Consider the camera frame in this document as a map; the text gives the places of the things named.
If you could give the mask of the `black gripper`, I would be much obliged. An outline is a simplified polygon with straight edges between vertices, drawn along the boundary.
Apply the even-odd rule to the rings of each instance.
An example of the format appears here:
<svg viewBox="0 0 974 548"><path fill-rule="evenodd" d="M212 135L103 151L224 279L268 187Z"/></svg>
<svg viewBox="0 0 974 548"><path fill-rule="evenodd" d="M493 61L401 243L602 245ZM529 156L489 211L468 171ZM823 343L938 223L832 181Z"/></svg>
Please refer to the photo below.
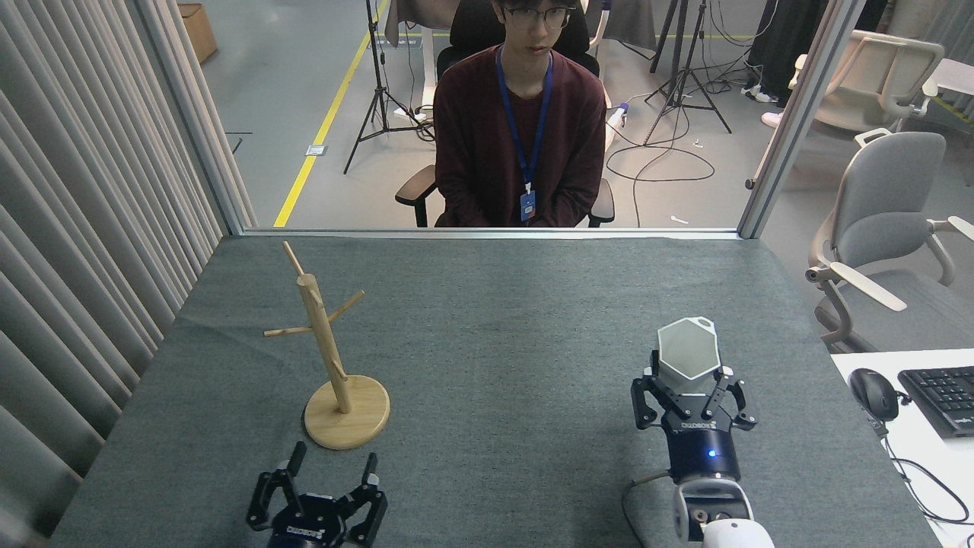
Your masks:
<svg viewBox="0 0 974 548"><path fill-rule="evenodd" d="M673 481L688 482L700 478L740 481L740 464L731 428L750 431L758 424L757 417L748 410L744 381L737 379L731 368L720 365L713 371L715 387L708 399L702 395L688 395L675 403L675 393L660 376L660 351L657 349L651 350L648 370L650 372L644 372L642 377L631 382L635 426L639 430L654 426L657 412L646 399L646 394L650 393L664 409L657 426L667 435L669 475ZM721 406L727 392L734 396L737 407L734 416Z"/></svg>
<svg viewBox="0 0 974 548"><path fill-rule="evenodd" d="M255 485L246 523L254 531L272 528L268 547L338 547L354 542L372 547L387 510L387 497L379 489L375 473L378 455L370 452L361 483L348 495L334 499L324 495L299 495L295 478L307 452L305 441L296 441L292 454L274 472L261 472ZM278 489L286 499L285 509L270 519L270 502ZM348 526L347 520L363 506L368 513L361 523Z"/></svg>

